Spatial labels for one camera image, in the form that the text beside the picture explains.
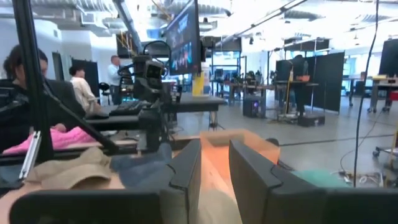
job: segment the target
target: office chair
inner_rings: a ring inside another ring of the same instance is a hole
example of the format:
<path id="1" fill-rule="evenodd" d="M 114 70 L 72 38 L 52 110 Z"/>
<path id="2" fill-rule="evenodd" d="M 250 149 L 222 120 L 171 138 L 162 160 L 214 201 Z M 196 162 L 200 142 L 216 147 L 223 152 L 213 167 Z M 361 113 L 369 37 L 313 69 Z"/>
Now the office chair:
<path id="1" fill-rule="evenodd" d="M 109 96 L 111 95 L 111 93 L 107 92 L 111 88 L 109 84 L 101 82 L 100 84 L 98 84 L 98 88 L 101 90 L 101 95 L 106 96 L 108 98 L 108 105 L 110 105 L 111 100 L 109 99 Z"/>

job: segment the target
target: door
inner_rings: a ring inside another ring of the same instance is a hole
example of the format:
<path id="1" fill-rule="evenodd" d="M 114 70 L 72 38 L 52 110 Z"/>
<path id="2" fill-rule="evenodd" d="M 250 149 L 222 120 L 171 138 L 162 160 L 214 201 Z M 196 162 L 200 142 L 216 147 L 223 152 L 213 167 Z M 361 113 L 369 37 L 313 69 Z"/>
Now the door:
<path id="1" fill-rule="evenodd" d="M 52 52 L 52 61 L 54 64 L 55 79 L 65 81 L 63 76 L 62 59 L 58 52 Z"/>
<path id="2" fill-rule="evenodd" d="M 86 60 L 72 59 L 72 65 L 78 65 L 85 69 L 85 80 L 91 88 L 95 97 L 100 97 L 100 88 L 98 81 L 98 66 L 96 62 Z"/>

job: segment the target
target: pink cloth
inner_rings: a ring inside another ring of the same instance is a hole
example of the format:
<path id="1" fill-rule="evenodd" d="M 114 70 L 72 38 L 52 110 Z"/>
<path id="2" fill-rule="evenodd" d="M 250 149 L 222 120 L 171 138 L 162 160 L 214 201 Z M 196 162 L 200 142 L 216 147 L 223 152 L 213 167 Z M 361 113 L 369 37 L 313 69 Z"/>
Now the pink cloth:
<path id="1" fill-rule="evenodd" d="M 62 133 L 55 129 L 51 129 L 52 146 L 54 150 L 62 150 L 76 143 L 94 142 L 95 140 L 79 127 L 73 128 L 67 133 Z M 13 146 L 3 152 L 3 154 L 14 154 L 27 152 L 29 144 L 32 141 L 33 135 L 31 134 L 24 142 L 18 146 Z"/>

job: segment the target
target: ceiling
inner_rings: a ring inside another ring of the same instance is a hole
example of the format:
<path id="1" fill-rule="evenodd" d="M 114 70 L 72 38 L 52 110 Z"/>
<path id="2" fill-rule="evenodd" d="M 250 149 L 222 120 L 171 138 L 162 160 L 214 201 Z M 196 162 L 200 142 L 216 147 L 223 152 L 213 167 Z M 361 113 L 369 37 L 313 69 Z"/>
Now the ceiling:
<path id="1" fill-rule="evenodd" d="M 113 0 L 31 0 L 36 19 L 50 20 L 61 30 L 91 30 L 109 36 L 127 30 Z M 267 14 L 293 0 L 198 0 L 202 35 L 234 35 L 261 21 Z M 141 41 L 158 39 L 162 29 L 187 0 L 125 0 Z M 0 0 L 0 18 L 13 17 L 11 0 Z M 379 35 L 384 41 L 398 35 L 398 0 L 380 0 Z M 243 32 L 263 50 L 281 47 L 292 37 L 333 39 L 334 47 L 370 45 L 376 8 L 371 0 L 308 0 L 267 22 Z"/>
<path id="2" fill-rule="evenodd" d="M 236 2 L 238 9 L 230 18 L 219 21 L 218 28 L 208 32 L 208 35 L 239 33 L 288 1 L 273 1 L 272 5 L 267 4 L 266 10 L 261 7 L 261 1 L 233 0 L 233 2 Z M 397 27 L 395 21 L 398 20 L 397 12 L 398 1 L 381 0 L 378 42 L 382 43 L 389 35 L 398 35 L 395 29 Z M 253 37 L 256 48 L 264 50 L 281 47 L 283 39 L 293 37 L 331 38 L 334 48 L 348 49 L 371 44 L 375 21 L 376 7 L 372 1 L 308 0 L 283 15 L 243 33 L 242 36 Z"/>

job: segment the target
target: white shirt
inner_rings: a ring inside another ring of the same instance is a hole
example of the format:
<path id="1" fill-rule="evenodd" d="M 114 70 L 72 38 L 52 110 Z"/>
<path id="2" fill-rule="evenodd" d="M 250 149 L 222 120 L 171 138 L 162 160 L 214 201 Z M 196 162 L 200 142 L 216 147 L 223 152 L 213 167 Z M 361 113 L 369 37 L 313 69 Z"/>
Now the white shirt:
<path id="1" fill-rule="evenodd" d="M 119 66 L 111 64 L 108 66 L 108 82 L 110 85 L 119 86 L 120 76 L 118 75 Z"/>
<path id="2" fill-rule="evenodd" d="M 96 100 L 95 95 L 84 78 L 72 77 L 70 82 L 75 90 L 75 95 L 83 109 L 87 112 L 90 110 L 90 103 Z"/>

